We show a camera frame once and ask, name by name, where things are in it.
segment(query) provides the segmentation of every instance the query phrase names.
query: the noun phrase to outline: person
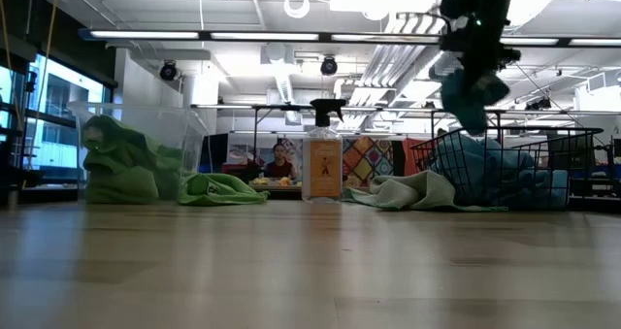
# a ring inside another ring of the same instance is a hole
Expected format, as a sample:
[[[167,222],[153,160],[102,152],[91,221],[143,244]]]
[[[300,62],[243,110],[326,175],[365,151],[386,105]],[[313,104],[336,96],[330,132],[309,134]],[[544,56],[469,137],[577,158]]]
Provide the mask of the person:
[[[281,144],[277,143],[272,148],[274,152],[274,161],[265,167],[266,178],[291,178],[295,180],[298,177],[293,164],[286,159],[287,150]]]

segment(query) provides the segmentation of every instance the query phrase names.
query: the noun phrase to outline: bottle label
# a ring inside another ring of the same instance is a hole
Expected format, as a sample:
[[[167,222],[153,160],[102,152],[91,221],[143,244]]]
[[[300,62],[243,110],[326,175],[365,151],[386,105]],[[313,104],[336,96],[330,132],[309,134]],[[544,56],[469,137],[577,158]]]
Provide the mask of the bottle label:
[[[342,145],[340,141],[310,142],[310,195],[341,196]]]

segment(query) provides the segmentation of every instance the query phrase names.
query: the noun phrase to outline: green towel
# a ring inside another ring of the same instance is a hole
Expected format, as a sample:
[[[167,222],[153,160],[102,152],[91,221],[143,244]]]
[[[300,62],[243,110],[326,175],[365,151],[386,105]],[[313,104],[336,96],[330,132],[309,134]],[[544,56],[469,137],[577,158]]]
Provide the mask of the green towel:
[[[213,207],[221,205],[261,204],[268,192],[257,193],[240,179],[226,174],[196,174],[181,187],[182,205]]]
[[[482,212],[507,209],[458,207],[453,203],[453,185],[445,177],[429,170],[408,177],[375,177],[371,181],[370,192],[347,188],[343,200],[390,211],[452,208],[465,212]]]
[[[88,149],[87,203],[148,204],[178,197],[180,149],[166,148],[107,115],[88,120],[82,144]]]

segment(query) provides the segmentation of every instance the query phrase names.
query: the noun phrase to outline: wire basket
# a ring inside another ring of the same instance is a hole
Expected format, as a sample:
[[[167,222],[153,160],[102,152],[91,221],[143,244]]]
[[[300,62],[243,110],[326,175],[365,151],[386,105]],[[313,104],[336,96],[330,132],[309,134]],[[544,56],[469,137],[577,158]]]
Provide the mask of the wire basket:
[[[562,210],[570,198],[593,195],[597,128],[502,126],[473,138],[464,129],[413,146],[419,171],[432,170],[455,187],[455,204],[510,210]],[[600,184],[618,197],[618,180]]]

